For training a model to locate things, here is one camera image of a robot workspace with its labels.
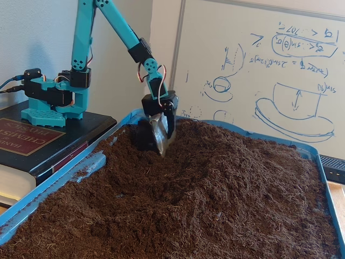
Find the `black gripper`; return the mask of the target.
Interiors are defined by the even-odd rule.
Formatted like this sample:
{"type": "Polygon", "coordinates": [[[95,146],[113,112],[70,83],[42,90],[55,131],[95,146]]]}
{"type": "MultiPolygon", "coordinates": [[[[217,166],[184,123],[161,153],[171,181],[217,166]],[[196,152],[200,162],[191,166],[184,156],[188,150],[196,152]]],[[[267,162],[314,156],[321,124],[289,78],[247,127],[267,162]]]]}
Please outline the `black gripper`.
{"type": "Polygon", "coordinates": [[[151,95],[142,99],[142,107],[146,116],[150,117],[154,140],[160,156],[164,157],[170,139],[176,128],[176,110],[178,107],[178,96],[175,91],[168,91],[166,97],[154,100],[151,95]]]}

